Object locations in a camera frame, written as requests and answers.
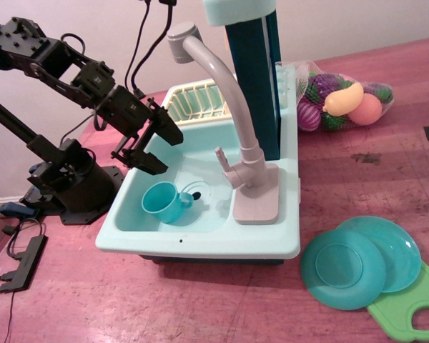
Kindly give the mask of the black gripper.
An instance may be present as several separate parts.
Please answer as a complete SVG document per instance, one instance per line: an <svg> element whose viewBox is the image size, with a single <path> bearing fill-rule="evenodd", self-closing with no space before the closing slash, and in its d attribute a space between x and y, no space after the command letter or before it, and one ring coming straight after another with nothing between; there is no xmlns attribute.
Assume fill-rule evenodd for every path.
<svg viewBox="0 0 429 343"><path fill-rule="evenodd" d="M183 133L169 112L158 105L154 97L144 105L123 86L117 86L112 71L103 63L88 62L71 82L86 96L86 106L123 134L112 158L128 168L137 168L151 175L163 174L167 165L155 155L145 152L153 134L174 146L184 141ZM149 120L147 127L138 131Z"/></svg>

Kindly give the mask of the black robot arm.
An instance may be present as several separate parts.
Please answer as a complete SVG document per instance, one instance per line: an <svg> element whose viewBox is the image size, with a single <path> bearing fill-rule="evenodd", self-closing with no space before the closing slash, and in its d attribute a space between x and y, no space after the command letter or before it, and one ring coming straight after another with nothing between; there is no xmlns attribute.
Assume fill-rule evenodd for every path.
<svg viewBox="0 0 429 343"><path fill-rule="evenodd" d="M17 69L39 79L62 96L91 109L122 136L112 157L151 175L167 165L145 150L154 135L175 146L183 133L168 111L116 84L113 69L67 43L49 38L32 20L14 17L0 25L0 70Z"/></svg>

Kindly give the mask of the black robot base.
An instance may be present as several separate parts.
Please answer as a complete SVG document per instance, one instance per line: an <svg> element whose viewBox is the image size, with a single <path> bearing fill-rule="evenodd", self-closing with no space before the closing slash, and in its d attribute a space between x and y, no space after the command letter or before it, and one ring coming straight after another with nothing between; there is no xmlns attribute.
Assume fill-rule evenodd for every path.
<svg viewBox="0 0 429 343"><path fill-rule="evenodd" d="M58 216L64 225L91 224L107 213L124 175L116 166L92 162L76 172L49 162L35 165L28 181L32 187L19 200L45 216Z"/></svg>

